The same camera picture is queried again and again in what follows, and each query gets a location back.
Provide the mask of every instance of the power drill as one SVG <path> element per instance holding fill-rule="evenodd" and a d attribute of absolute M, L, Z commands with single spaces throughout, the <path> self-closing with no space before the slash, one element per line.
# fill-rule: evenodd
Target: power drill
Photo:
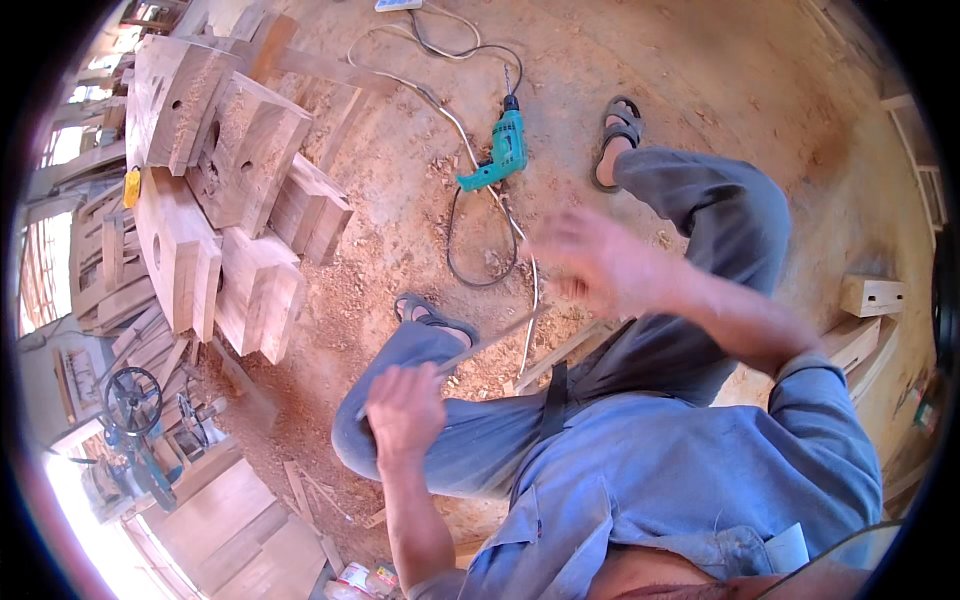
<path fill-rule="evenodd" d="M 527 145 L 523 141 L 520 103 L 510 89 L 510 73 L 506 64 L 503 65 L 503 71 L 507 76 L 507 95 L 503 98 L 503 115 L 493 126 L 491 159 L 481 162 L 473 175 L 457 176 L 457 181 L 465 192 L 500 181 L 527 166 Z"/>

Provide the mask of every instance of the man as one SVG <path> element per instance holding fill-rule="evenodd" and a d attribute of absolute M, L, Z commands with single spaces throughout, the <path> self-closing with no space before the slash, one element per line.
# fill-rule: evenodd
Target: man
<path fill-rule="evenodd" d="M 604 125 L 594 183 L 673 221 L 686 256 L 585 210 L 548 217 L 526 251 L 563 268 L 560 293 L 636 319 L 565 384 L 555 370 L 549 392 L 441 400 L 434 365 L 475 331 L 403 295 L 396 334 L 337 414 L 341 459 L 383 482 L 412 599 L 755 597 L 797 566 L 765 542 L 800 523 L 792 550 L 814 558 L 879 521 L 876 454 L 843 372 L 768 300 L 789 234 L 782 192 L 745 162 L 638 149 L 627 98 Z M 708 408 L 736 361 L 775 379 L 768 412 Z M 430 493 L 510 498 L 467 570 Z"/>

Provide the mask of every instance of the workshop floor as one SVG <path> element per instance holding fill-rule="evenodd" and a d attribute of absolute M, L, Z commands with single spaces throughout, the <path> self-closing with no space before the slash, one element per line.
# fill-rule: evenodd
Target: workshop floor
<path fill-rule="evenodd" d="M 244 3 L 209 0 L 209 22 L 229 32 Z M 409 21 L 380 14 L 370 2 L 280 0 L 296 18 L 294 45 L 341 59 L 368 29 Z M 897 400 L 932 364 L 929 319 L 932 246 L 921 198 L 896 130 L 877 101 L 875 84 L 843 59 L 838 45 L 809 11 L 808 0 L 689 0 L 668 3 L 596 0 L 443 2 L 475 22 L 488 42 L 509 45 L 524 61 L 517 91 L 526 121 L 530 164 L 510 177 L 516 220 L 525 230 L 565 205 L 607 212 L 636 234 L 672 252 L 685 241 L 673 226 L 625 192 L 593 190 L 588 169 L 598 146 L 600 111 L 618 93 L 636 98 L 647 123 L 643 145 L 751 161 L 787 193 L 794 221 L 790 252 L 776 298 L 826 331 L 841 318 L 840 276 L 846 271 L 896 276 L 908 284 L 900 346 L 860 404 L 864 426 L 884 464 L 909 427 Z M 456 21 L 424 14 L 423 34 L 447 48 L 472 43 Z M 361 63 L 394 70 L 426 84 L 463 121 L 477 146 L 489 143 L 504 95 L 503 61 L 496 51 L 451 62 L 427 57 L 413 42 L 384 32 L 357 48 Z M 297 100 L 305 78 L 276 78 L 272 86 Z M 303 152 L 318 158 L 330 123 L 350 90 L 318 84 L 305 107 L 317 115 Z M 330 447 L 330 424 L 341 399 L 396 327 L 395 294 L 413 291 L 451 316 L 491 334 L 529 309 L 530 270 L 518 268 L 488 290 L 457 283 L 444 264 L 444 221 L 453 189 L 444 165 L 468 157 L 453 127 L 409 89 L 374 97 L 354 126 L 330 175 L 355 209 L 335 263 L 304 261 L 309 283 L 286 359 L 276 367 L 257 356 L 242 360 L 280 409 L 266 432 L 255 407 L 233 403 L 220 423 L 233 433 L 274 493 L 291 494 L 282 461 L 295 458 L 335 487 L 353 516 L 383 506 L 379 484 L 344 468 Z M 438 159 L 440 174 L 429 168 Z M 455 257 L 475 277 L 489 276 L 509 258 L 502 216 L 488 198 L 461 197 Z M 588 316 L 575 306 L 540 320 L 530 364 L 575 333 Z M 470 400 L 498 397 L 516 374 L 523 333 L 467 361 L 447 392 Z M 207 392 L 233 397 L 219 361 L 205 353 Z M 766 377 L 738 371 L 718 403 L 764 405 Z M 457 542 L 484 538 L 505 503 L 439 498 Z M 336 539 L 347 561 L 371 564 L 389 556 L 386 529 L 344 521 L 329 506 L 315 507 L 318 526 Z"/>

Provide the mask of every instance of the black handwheel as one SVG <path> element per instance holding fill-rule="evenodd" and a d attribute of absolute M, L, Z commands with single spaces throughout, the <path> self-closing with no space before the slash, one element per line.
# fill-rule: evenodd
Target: black handwheel
<path fill-rule="evenodd" d="M 131 387 L 128 389 L 121 382 L 121 377 L 130 376 Z M 133 381 L 135 375 L 142 375 L 147 379 L 148 389 Z M 137 424 L 137 413 L 143 412 L 148 422 Z M 126 367 L 113 374 L 104 390 L 104 415 L 116 425 L 118 431 L 128 436 L 146 435 L 160 421 L 163 412 L 163 395 L 160 393 L 160 384 L 150 372 L 139 367 Z"/>

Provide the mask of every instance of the hand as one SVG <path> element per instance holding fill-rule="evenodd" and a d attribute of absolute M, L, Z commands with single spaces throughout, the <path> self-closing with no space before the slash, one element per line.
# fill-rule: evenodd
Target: hand
<path fill-rule="evenodd" d="M 420 461 L 446 424 L 440 398 L 443 378 L 437 366 L 423 363 L 415 369 L 389 367 L 377 377 L 367 395 L 367 419 L 376 439 L 381 469 Z"/>
<path fill-rule="evenodd" d="M 608 318 L 669 312 L 671 298 L 695 272 L 685 259 L 585 208 L 548 216 L 524 251 L 564 269 L 550 281 L 553 291 Z"/>

